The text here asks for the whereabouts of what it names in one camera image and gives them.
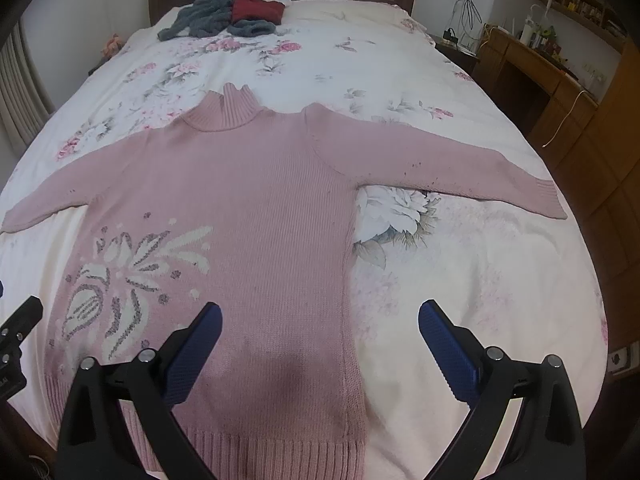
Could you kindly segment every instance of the bed sheet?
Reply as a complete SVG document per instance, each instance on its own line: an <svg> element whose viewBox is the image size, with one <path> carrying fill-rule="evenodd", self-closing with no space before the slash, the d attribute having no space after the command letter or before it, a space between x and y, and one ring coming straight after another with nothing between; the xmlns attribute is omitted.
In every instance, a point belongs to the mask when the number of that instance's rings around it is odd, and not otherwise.
<svg viewBox="0 0 640 480"><path fill-rule="evenodd" d="M287 7L276 34L159 42L156 33L176 12L135 33L49 120L2 192L0 216L56 169L169 123L225 82L249 85L261 104L279 112L320 102L361 120L403 122L498 150L549 178L516 127L399 7L302 0ZM511 358L562 356L586 421L606 368L606 318L589 254L560 198L564 221L500 202L360 189L350 284L369 417L367 479L424 478L468 411L418 332L417 311L429 298ZM0 235L0 319L30 294L46 311L22 345L28 386L12 404L52 444L56 428L42 383L46 320L85 210L70 208L26 232ZM510 406L479 478L496 467L516 414Z"/></svg>

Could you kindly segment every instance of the silver bolt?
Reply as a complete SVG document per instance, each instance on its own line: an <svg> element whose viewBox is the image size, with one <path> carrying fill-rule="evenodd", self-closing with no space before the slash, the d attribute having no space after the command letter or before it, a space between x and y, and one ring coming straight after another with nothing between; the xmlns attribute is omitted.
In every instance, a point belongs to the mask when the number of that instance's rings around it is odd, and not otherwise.
<svg viewBox="0 0 640 480"><path fill-rule="evenodd" d="M93 357L85 357L84 359L82 359L80 367L82 368L82 370L89 370L94 366L94 364L95 359Z"/></svg>
<svg viewBox="0 0 640 480"><path fill-rule="evenodd" d="M489 346L489 348L486 349L486 355L491 361L499 361L504 357L504 352L497 346Z"/></svg>
<svg viewBox="0 0 640 480"><path fill-rule="evenodd" d="M559 368L562 366L562 359L554 354L546 356L546 362L552 365L553 368Z"/></svg>
<svg viewBox="0 0 640 480"><path fill-rule="evenodd" d="M138 354L139 361L142 361L143 363L152 361L154 357L156 357L156 351L151 348L145 348Z"/></svg>

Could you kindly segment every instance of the curtain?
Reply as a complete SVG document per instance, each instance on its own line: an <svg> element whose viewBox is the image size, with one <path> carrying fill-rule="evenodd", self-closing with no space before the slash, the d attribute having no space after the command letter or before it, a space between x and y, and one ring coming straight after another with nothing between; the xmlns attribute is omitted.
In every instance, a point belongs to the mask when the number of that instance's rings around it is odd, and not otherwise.
<svg viewBox="0 0 640 480"><path fill-rule="evenodd" d="M21 156L53 111L28 58L20 23L0 50L0 121Z"/></svg>

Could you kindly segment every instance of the turtleneck collar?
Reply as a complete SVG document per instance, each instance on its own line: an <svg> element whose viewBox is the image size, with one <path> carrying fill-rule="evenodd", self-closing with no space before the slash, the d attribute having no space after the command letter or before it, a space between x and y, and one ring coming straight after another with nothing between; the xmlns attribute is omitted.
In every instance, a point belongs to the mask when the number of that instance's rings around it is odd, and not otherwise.
<svg viewBox="0 0 640 480"><path fill-rule="evenodd" d="M207 92L200 104L182 118L202 132L219 132L247 124L260 110L262 107L247 85L238 90L232 83L225 83L222 94Z"/></svg>

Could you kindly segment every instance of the nightstand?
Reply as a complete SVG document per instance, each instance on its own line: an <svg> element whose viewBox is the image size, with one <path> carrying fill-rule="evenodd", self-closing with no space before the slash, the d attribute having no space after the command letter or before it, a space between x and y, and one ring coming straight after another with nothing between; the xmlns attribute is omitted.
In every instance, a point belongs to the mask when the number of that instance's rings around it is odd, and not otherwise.
<svg viewBox="0 0 640 480"><path fill-rule="evenodd" d="M433 38L433 41L436 42L436 50L438 52L443 53L445 56L447 56L448 59L453 61L462 70L471 75L474 67L476 66L476 63L478 62L478 56L475 56L467 50L463 50L462 47L456 47L455 44L443 40L439 36L433 36L432 34L430 34L430 36Z"/></svg>

